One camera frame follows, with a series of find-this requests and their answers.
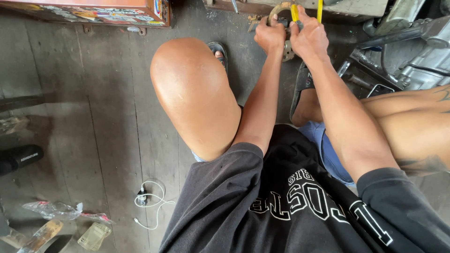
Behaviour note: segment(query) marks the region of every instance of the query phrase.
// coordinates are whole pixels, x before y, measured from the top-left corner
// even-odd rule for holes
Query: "hand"
[[[303,23],[303,29],[299,32],[295,22],[289,24],[291,28],[292,50],[300,56],[306,65],[318,60],[330,61],[327,55],[328,38],[324,25],[316,18],[311,18],[305,13],[305,8],[297,6],[298,19]]]
[[[265,54],[271,51],[280,51],[283,53],[284,42],[286,40],[286,31],[284,25],[278,23],[278,15],[275,14],[270,20],[270,26],[267,26],[267,19],[263,17],[256,27],[255,41],[264,50]]]

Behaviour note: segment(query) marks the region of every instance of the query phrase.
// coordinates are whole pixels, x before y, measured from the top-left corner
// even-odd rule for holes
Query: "white charging cable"
[[[164,202],[164,203],[162,203],[162,204],[158,207],[158,210],[156,211],[156,227],[154,227],[154,228],[148,228],[148,227],[142,225],[142,224],[139,222],[138,218],[134,218],[134,221],[135,221],[137,224],[139,224],[141,227],[143,227],[143,228],[146,228],[146,229],[148,229],[148,230],[155,230],[155,229],[158,227],[158,213],[159,213],[159,209],[160,209],[160,208],[162,207],[162,205],[164,205],[164,204],[175,204],[175,202],[174,202],[174,201],[165,201],[165,200],[164,200],[164,196],[165,196],[164,189],[163,189],[157,182],[153,182],[153,181],[145,181],[144,183],[141,184],[141,192],[144,192],[144,184],[145,184],[145,183],[154,183],[154,184],[157,184],[157,185],[159,186],[159,188],[161,188],[161,191],[162,191],[162,198],[160,198],[159,196],[156,196],[155,194],[151,194],[151,193],[140,194],[140,195],[138,195],[138,196],[135,198],[135,205],[138,206],[138,207],[140,207],[140,208],[150,208],[150,207],[154,207],[154,206],[158,205],[158,204],[161,203],[161,202]],[[136,203],[136,200],[139,199],[139,197],[142,197],[142,196],[153,196],[153,197],[158,198],[159,201],[158,201],[156,204],[153,204],[153,205],[149,205],[149,206],[140,206],[140,205],[138,205],[138,203]]]

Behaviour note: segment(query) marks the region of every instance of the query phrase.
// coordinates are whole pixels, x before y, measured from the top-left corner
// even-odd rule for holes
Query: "finger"
[[[259,22],[259,25],[267,26],[267,19],[268,18],[269,18],[269,16],[261,18],[261,21]]]
[[[297,5],[298,10],[298,20],[300,20],[302,23],[306,22],[310,18],[305,12],[305,8],[301,5]]]
[[[278,23],[278,15],[274,14],[274,16],[272,17],[272,19],[270,20],[270,26],[274,27],[276,24]]]
[[[297,38],[298,36],[298,33],[300,32],[298,30],[298,25],[294,21],[291,21],[289,27],[291,28],[291,38],[295,40],[295,38]]]

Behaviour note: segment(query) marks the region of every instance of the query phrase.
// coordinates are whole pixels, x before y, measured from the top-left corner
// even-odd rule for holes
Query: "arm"
[[[399,169],[378,123],[338,76],[327,55],[324,26],[298,6],[304,28],[291,24],[291,43],[308,66],[319,98],[327,136],[354,182],[383,167]]]
[[[250,93],[242,113],[241,123],[233,141],[248,142],[267,152],[275,125],[278,101],[279,76],[283,47],[286,39],[284,26],[277,23],[277,16],[266,26],[263,18],[256,28],[255,41],[267,54],[261,75]]]

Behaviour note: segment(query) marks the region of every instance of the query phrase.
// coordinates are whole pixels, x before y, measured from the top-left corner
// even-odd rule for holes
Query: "sandal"
[[[294,115],[295,108],[297,108],[298,101],[300,101],[300,94],[302,90],[315,89],[314,82],[312,80],[311,72],[306,66],[305,62],[302,62],[297,73],[297,80],[295,81],[294,97],[292,98],[291,111],[289,118],[292,122],[292,115]]]
[[[226,55],[224,45],[222,45],[222,43],[220,43],[220,42],[211,42],[211,43],[208,43],[208,47],[209,47],[209,49],[211,49],[211,52],[214,55],[216,54],[217,51],[222,53],[223,57],[219,57],[217,59],[222,63],[222,65],[225,68],[225,72],[228,75],[228,57]]]

